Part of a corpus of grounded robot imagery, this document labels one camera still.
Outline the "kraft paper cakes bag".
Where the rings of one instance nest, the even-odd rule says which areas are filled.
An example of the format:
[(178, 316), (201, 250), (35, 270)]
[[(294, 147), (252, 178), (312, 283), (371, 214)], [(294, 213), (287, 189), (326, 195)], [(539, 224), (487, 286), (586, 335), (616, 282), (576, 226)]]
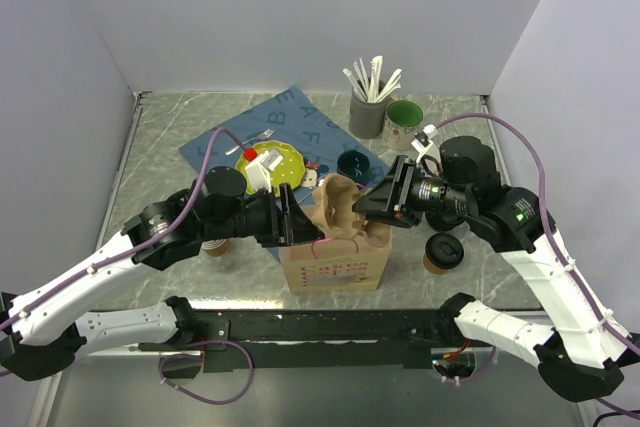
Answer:
[(376, 289), (392, 249), (391, 227), (370, 223), (352, 239), (327, 225), (319, 229), (324, 234), (321, 240), (278, 249), (289, 290), (304, 293)]

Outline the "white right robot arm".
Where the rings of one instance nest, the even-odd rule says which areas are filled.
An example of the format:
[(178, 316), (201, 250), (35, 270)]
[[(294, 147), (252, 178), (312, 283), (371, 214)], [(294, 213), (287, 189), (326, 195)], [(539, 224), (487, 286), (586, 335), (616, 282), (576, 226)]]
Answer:
[(605, 316), (570, 264), (559, 230), (545, 234), (555, 223), (541, 215), (538, 196), (503, 184), (493, 150), (475, 137), (445, 141), (439, 158), (441, 174), (429, 176), (422, 161), (398, 156), (354, 211), (401, 228), (436, 215), (465, 221), (521, 276), (551, 322), (528, 323), (458, 293), (438, 309), (427, 337), (452, 346), (475, 340), (508, 352), (571, 402), (611, 395), (624, 379), (623, 367), (639, 360), (639, 337)]

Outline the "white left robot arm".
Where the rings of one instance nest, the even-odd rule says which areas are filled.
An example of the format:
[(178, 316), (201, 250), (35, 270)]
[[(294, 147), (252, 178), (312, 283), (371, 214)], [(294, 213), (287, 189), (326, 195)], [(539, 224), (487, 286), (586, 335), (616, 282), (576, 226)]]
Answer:
[(289, 184), (277, 193), (245, 193), (230, 167), (200, 175), (188, 189), (152, 203), (96, 252), (49, 283), (1, 296), (1, 368), (40, 380), (78, 357), (128, 344), (190, 347), (200, 326), (184, 297), (136, 310), (96, 311), (108, 294), (197, 256), (204, 243), (254, 238), (264, 248), (323, 238), (298, 205)]

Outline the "brown pulp cup carrier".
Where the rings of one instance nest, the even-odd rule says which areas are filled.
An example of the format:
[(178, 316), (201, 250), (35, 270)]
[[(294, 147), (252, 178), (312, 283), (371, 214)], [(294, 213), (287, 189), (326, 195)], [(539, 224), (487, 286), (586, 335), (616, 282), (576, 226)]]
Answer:
[(362, 237), (369, 245), (383, 248), (391, 241), (391, 227), (367, 220), (353, 211), (363, 198), (357, 184), (338, 173), (330, 173), (312, 192), (314, 201), (310, 213), (312, 223), (326, 238), (356, 240)]

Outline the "black plastic cup lid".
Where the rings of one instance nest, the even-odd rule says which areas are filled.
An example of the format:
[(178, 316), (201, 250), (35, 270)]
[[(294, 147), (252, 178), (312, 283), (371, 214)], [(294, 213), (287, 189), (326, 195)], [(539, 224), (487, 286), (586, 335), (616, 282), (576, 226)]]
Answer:
[(431, 236), (425, 244), (425, 253), (445, 258), (458, 257), (461, 263), (464, 259), (463, 245), (455, 236), (448, 233), (437, 233)]

